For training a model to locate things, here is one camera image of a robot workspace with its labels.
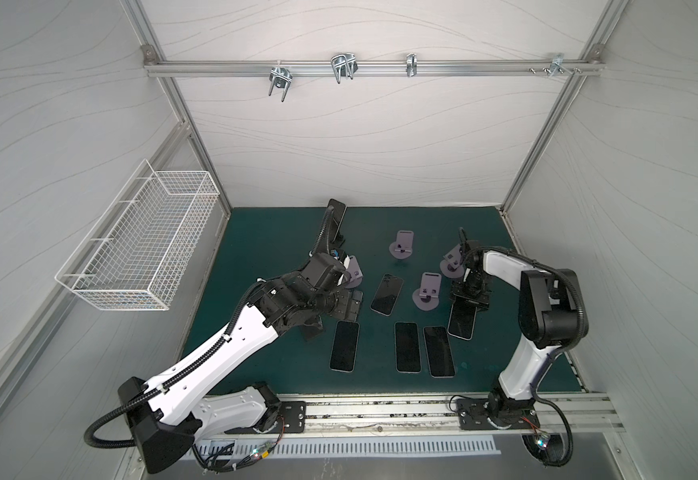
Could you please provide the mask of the purple stand front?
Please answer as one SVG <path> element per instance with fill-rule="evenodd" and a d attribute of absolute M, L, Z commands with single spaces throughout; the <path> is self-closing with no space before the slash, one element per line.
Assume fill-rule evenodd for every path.
<path fill-rule="evenodd" d="M 445 277 L 457 279 L 464 275 L 463 255 L 463 247 L 456 245 L 443 257 L 440 262 L 440 270 Z"/>

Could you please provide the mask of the pink-edged phone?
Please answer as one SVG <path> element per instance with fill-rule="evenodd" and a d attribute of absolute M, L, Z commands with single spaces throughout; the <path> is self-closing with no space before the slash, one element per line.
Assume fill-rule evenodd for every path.
<path fill-rule="evenodd" d="M 371 302 L 371 310 L 383 316 L 391 316 L 403 285 L 402 278 L 384 274 Z"/>

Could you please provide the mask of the purple-edged phone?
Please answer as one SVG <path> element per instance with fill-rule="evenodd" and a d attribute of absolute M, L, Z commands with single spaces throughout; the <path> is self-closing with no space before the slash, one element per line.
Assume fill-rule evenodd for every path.
<path fill-rule="evenodd" d="M 452 378 L 455 365 L 445 327 L 427 326 L 423 329 L 430 374 L 434 378 Z"/>

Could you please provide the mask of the teal-edged phone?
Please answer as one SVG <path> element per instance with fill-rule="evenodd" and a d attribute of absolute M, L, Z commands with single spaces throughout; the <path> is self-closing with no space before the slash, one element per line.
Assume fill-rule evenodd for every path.
<path fill-rule="evenodd" d="M 421 372 L 419 334 L 415 323 L 397 322 L 395 324 L 395 355 L 398 372 Z"/>

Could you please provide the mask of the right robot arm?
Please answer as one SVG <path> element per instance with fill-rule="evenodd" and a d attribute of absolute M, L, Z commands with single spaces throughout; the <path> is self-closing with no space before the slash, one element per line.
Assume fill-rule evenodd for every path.
<path fill-rule="evenodd" d="M 588 333 L 577 274 L 554 269 L 504 248 L 461 239 L 456 248 L 449 333 L 465 339 L 476 314 L 489 309 L 489 282 L 500 279 L 519 292 L 522 337 L 484 404 L 492 425 L 507 429 L 539 400 L 538 387 L 556 360 Z"/>

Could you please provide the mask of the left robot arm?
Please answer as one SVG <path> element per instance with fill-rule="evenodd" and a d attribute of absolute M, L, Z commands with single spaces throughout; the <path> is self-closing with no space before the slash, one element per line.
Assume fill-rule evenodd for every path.
<path fill-rule="evenodd" d="M 270 429 L 281 402 L 264 383 L 223 395 L 207 394 L 245 360 L 293 328 L 318 330 L 321 318 L 341 317 L 360 280 L 355 256 L 313 254 L 300 269 L 259 279 L 243 294 L 230 321 L 209 340 L 148 380 L 132 377 L 118 390 L 120 406 L 92 422 L 84 442 L 97 449 L 135 448 L 156 474 L 196 443 L 239 428 Z"/>

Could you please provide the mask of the black stand left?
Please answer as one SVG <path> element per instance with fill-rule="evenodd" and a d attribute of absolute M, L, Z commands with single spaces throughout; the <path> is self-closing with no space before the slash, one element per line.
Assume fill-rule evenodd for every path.
<path fill-rule="evenodd" d="M 300 326 L 301 334 L 305 341 L 309 342 L 325 332 L 324 323 L 320 316 L 310 319 Z"/>

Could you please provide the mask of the green table mat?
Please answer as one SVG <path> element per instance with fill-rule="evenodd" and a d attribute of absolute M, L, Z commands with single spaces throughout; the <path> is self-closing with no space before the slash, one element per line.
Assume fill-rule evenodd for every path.
<path fill-rule="evenodd" d="M 192 351 L 224 326 L 245 290 L 259 278 L 272 278 L 301 267 L 320 230 L 321 208 L 238 208 L 231 217 L 214 261 L 186 351 Z M 389 245 L 399 230 L 415 234 L 413 254 L 395 259 Z M 446 326 L 451 302 L 443 297 L 433 311 L 412 300 L 424 272 L 435 272 L 461 236 L 485 246 L 510 247 L 510 235 L 498 211 L 487 208 L 359 208 L 347 210 L 341 233 L 345 250 L 364 274 L 358 317 L 360 333 L 353 372 L 330 368 L 336 322 L 325 318 L 325 332 L 311 341 L 292 329 L 245 360 L 214 388 L 223 395 L 264 382 L 279 394 L 369 394 L 484 392 L 509 363 L 521 333 L 518 293 L 500 280 L 491 284 L 491 302 L 477 316 L 471 340 L 450 342 L 456 374 L 434 378 L 428 368 L 401 373 L 396 368 L 395 324 L 419 328 Z M 371 310 L 384 274 L 404 280 L 391 316 Z"/>

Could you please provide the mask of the metal U-bolt clamp left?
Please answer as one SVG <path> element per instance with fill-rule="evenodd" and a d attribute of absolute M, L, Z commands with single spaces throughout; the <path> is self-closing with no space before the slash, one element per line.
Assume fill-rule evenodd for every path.
<path fill-rule="evenodd" d="M 275 90 L 281 90 L 281 101 L 284 102 L 293 82 L 291 71 L 283 66 L 275 66 L 270 71 L 269 81 L 268 95 L 272 96 Z"/>

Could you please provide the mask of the metal u-bolt clamp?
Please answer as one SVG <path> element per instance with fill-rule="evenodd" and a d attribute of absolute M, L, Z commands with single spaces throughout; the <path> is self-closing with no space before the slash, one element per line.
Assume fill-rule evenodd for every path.
<path fill-rule="evenodd" d="M 350 52 L 335 55 L 331 58 L 330 65 L 338 84 L 344 78 L 353 80 L 358 70 L 356 55 Z"/>
<path fill-rule="evenodd" d="M 284 102 L 293 82 L 291 71 L 283 66 L 275 66 L 270 71 L 269 81 L 268 95 L 272 96 L 275 90 L 281 90 L 281 101 Z"/>

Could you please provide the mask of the metal clamp small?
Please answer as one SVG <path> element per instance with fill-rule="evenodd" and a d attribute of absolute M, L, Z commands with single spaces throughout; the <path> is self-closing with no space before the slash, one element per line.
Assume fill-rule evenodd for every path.
<path fill-rule="evenodd" d="M 415 53 L 410 53 L 406 57 L 406 75 L 408 78 L 413 78 L 417 75 L 418 58 Z"/>

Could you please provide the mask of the metal U-bolt clamp centre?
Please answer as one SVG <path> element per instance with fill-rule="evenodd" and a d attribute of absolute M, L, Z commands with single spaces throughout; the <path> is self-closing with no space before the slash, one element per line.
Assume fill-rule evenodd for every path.
<path fill-rule="evenodd" d="M 353 80 L 358 70 L 356 55 L 350 52 L 335 55 L 331 58 L 330 65 L 338 84 L 344 78 Z"/>

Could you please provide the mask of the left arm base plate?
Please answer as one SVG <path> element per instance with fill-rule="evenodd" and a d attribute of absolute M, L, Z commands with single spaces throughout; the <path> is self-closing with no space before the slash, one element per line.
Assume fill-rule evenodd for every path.
<path fill-rule="evenodd" d="M 306 403 L 285 401 L 267 411 L 264 433 L 300 434 L 306 426 Z"/>

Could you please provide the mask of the metal bracket right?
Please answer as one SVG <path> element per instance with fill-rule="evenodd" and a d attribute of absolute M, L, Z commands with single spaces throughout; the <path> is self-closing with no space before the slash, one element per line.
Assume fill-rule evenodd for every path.
<path fill-rule="evenodd" d="M 547 78 L 555 76 L 577 76 L 583 73 L 581 68 L 567 66 L 563 54 L 555 55 L 546 67 L 541 69 L 529 68 L 528 71 L 533 75 L 542 75 Z"/>

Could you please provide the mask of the aluminium cross rail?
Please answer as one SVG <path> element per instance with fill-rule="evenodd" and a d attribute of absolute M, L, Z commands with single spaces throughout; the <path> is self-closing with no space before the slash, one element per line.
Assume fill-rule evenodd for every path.
<path fill-rule="evenodd" d="M 536 76 L 528 69 L 541 69 L 551 59 L 541 60 L 426 60 L 418 57 L 415 77 L 486 77 L 486 76 Z M 601 74 L 606 64 L 597 61 L 565 59 L 569 67 L 583 70 L 581 75 Z M 394 60 L 358 60 L 356 78 L 400 77 L 406 75 L 406 58 Z M 281 60 L 281 61 L 163 61 L 147 65 L 150 77 L 168 78 L 267 78 L 275 66 L 289 69 L 295 78 L 332 77 L 329 60 Z"/>

